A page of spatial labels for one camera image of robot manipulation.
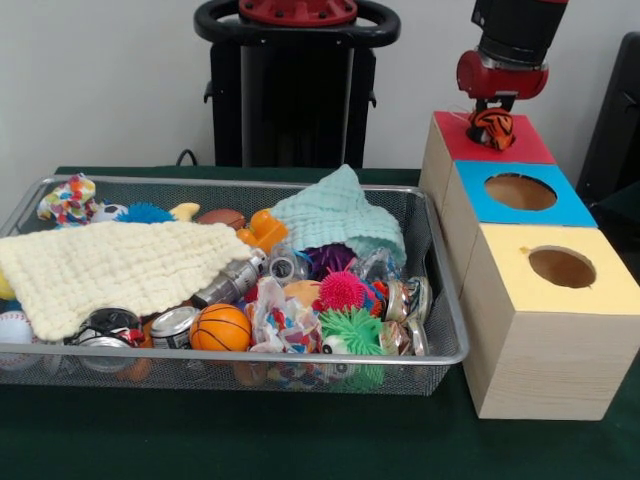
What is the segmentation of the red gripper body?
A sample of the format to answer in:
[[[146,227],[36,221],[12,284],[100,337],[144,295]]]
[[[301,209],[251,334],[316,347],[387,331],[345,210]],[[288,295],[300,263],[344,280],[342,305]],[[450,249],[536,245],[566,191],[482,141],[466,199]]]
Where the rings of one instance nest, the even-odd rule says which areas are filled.
[[[498,62],[478,50],[462,54],[456,67],[458,88],[471,99],[490,101],[498,97],[528,100],[546,86],[549,69],[518,67]]]

